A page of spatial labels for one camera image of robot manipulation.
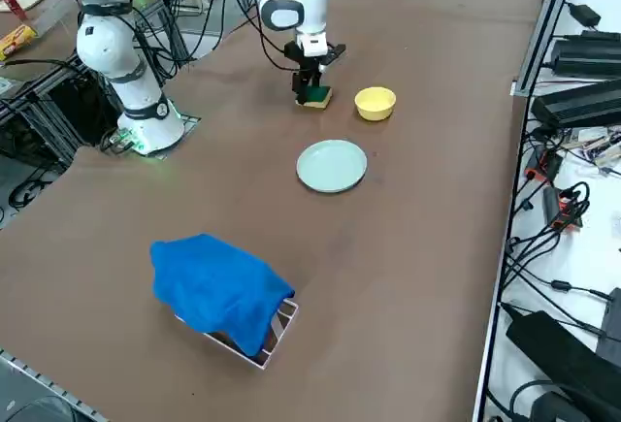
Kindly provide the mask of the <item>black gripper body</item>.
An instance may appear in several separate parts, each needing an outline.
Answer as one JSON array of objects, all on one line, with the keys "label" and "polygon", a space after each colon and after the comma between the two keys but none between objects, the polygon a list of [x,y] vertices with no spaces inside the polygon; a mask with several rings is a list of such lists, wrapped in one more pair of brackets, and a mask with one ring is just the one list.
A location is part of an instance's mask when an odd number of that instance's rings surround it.
[{"label": "black gripper body", "polygon": [[294,74],[321,75],[319,57],[305,56],[304,50],[296,42],[288,42],[284,45],[284,56],[298,65],[292,72]]}]

